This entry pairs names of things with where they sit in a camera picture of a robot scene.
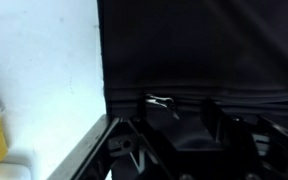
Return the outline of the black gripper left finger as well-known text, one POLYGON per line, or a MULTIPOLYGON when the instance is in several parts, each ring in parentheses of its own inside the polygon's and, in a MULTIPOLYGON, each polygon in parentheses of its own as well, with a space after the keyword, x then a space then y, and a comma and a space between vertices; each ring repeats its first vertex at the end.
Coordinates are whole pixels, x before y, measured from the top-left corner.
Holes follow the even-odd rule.
POLYGON ((119 122, 119 119, 111 120, 107 115, 102 115, 47 180, 73 180, 119 122))

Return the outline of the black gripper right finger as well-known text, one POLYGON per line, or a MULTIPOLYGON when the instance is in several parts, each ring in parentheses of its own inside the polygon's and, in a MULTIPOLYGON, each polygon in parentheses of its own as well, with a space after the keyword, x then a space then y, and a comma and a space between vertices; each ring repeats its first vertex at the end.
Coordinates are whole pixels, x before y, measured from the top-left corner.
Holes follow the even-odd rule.
POLYGON ((241 180, 288 180, 288 128, 259 115, 255 124, 226 114, 212 100, 201 120, 215 142, 232 152, 241 180))

